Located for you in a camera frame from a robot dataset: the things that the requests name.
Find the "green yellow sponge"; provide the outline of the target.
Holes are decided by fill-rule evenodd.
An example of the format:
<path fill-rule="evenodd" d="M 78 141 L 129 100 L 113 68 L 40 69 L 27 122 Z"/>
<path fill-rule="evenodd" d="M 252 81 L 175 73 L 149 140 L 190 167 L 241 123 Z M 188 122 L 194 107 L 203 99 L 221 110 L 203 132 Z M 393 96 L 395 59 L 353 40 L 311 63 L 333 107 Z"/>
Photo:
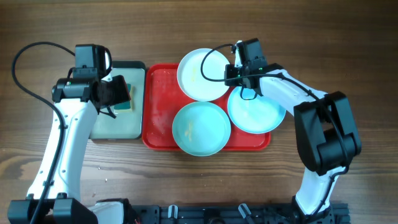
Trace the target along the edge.
<path fill-rule="evenodd" d="M 128 91 L 129 91 L 130 100 L 126 101 L 124 103 L 116 104 L 114 106 L 114 110 L 113 110 L 115 114 L 129 113 L 129 112 L 131 112 L 134 109 L 133 102 L 132 102 L 133 101 L 134 87 L 131 86 L 131 84 L 128 83 L 127 84 L 127 88 L 128 88 Z"/>

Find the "light blue plate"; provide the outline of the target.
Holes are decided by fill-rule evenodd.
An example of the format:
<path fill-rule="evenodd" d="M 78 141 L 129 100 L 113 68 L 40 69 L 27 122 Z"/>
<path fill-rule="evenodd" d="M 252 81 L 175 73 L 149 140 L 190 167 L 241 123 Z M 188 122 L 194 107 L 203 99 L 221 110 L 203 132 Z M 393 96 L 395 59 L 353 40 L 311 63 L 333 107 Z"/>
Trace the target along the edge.
<path fill-rule="evenodd" d="M 237 86 L 230 93 L 228 115 L 235 126 L 250 134 L 264 134 L 278 127 L 285 118 L 286 110 L 278 102 L 255 91 Z"/>
<path fill-rule="evenodd" d="M 175 115 L 172 136 L 187 154 L 205 157 L 225 147 L 231 136 L 231 122 L 218 105 L 196 101 Z"/>

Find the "white plate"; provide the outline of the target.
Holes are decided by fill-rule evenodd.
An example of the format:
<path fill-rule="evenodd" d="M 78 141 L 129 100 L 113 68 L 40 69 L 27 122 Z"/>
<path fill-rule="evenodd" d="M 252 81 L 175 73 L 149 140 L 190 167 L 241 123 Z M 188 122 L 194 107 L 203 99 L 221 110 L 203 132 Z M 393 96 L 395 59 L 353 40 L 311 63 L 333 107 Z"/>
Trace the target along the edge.
<path fill-rule="evenodd" d="M 213 101 L 222 97 L 229 89 L 224 82 L 212 82 L 201 75 L 201 63 L 211 49 L 196 49 L 184 56 L 177 69 L 177 82 L 180 89 L 196 101 Z M 228 59 L 220 52 L 212 52 L 203 64 L 203 73 L 207 78 L 224 79 Z"/>

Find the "light blue plate front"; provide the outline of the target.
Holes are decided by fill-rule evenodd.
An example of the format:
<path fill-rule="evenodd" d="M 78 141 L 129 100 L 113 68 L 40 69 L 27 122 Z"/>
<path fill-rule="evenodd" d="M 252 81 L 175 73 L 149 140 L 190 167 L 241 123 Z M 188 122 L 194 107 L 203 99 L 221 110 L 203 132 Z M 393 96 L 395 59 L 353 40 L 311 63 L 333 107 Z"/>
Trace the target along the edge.
<path fill-rule="evenodd" d="M 231 122 L 218 105 L 196 101 L 175 115 L 172 136 L 187 154 L 205 157 L 225 147 L 231 136 Z"/>

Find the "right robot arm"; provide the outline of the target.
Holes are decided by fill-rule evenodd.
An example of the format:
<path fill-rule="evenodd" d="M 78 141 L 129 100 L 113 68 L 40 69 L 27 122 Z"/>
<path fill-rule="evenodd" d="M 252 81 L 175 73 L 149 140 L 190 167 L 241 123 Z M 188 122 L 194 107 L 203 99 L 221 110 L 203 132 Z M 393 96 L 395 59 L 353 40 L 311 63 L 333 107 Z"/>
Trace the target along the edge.
<path fill-rule="evenodd" d="M 325 217 L 337 178 L 361 152 L 348 98 L 296 80 L 279 64 L 267 63 L 258 39 L 232 44 L 235 63 L 226 66 L 225 85 L 238 86 L 247 100 L 275 101 L 294 117 L 297 151 L 305 166 L 294 205 L 303 222 Z"/>

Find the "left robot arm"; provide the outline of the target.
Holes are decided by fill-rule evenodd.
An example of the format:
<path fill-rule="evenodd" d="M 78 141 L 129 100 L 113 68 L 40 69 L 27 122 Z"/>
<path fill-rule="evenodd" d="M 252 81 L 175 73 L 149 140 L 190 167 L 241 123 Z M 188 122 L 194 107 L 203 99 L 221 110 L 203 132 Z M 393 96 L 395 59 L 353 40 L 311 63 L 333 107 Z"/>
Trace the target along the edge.
<path fill-rule="evenodd" d="M 80 176 L 88 138 L 101 108 L 129 101 L 121 75 L 62 78 L 53 88 L 52 129 L 40 169 L 24 200 L 13 200 L 11 223 L 125 223 L 122 200 L 80 202 Z"/>

